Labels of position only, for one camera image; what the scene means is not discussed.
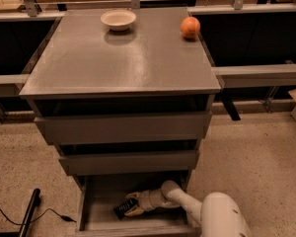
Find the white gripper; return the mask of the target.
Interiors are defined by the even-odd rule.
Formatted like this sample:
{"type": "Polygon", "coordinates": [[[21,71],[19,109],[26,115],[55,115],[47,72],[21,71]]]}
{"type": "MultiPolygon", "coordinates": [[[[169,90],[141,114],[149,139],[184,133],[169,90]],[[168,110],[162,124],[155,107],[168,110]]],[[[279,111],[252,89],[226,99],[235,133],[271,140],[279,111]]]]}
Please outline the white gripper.
{"type": "Polygon", "coordinates": [[[124,215],[133,217],[141,215],[144,211],[152,211],[156,208],[174,208],[175,204],[167,200],[160,189],[133,192],[125,196],[126,199],[137,199],[138,204],[128,210],[124,215]]]}

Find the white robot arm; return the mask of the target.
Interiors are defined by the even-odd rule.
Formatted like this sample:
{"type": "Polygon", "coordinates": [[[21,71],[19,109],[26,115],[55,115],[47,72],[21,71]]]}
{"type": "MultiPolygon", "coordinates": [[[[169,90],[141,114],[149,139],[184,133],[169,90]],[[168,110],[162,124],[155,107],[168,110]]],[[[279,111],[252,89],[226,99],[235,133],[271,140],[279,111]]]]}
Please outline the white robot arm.
{"type": "Polygon", "coordinates": [[[165,181],[157,190],[126,196],[124,216],[137,216],[157,208],[181,207],[200,227],[200,237],[253,237],[235,201],[223,193],[211,193],[200,201],[174,181],[165,181]]]}

